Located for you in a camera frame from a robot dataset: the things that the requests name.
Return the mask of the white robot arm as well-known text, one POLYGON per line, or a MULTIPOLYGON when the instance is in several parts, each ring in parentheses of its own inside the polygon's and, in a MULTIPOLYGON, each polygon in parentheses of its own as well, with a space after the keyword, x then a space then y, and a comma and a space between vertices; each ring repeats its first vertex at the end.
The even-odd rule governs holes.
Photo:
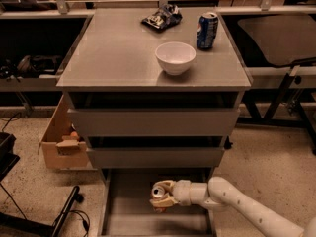
POLYGON ((266 237, 316 237, 316 218, 302 228, 246 196, 221 177, 212 177, 207 183, 190 180, 157 182, 152 187, 150 203, 156 211, 174 205, 199 205, 207 210, 219 210, 229 205, 266 237))

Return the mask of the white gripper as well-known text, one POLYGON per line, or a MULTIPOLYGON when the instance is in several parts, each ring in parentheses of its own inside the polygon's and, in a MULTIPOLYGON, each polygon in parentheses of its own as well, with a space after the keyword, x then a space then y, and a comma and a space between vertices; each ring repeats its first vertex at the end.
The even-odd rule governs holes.
POLYGON ((156 182, 154 189, 158 187, 163 188, 165 192, 172 192, 172 197, 165 197, 162 199, 152 199, 150 203, 154 208, 169 208, 178 204, 179 206, 190 206, 190 189, 191 182, 188 180, 172 181, 164 180, 156 182))

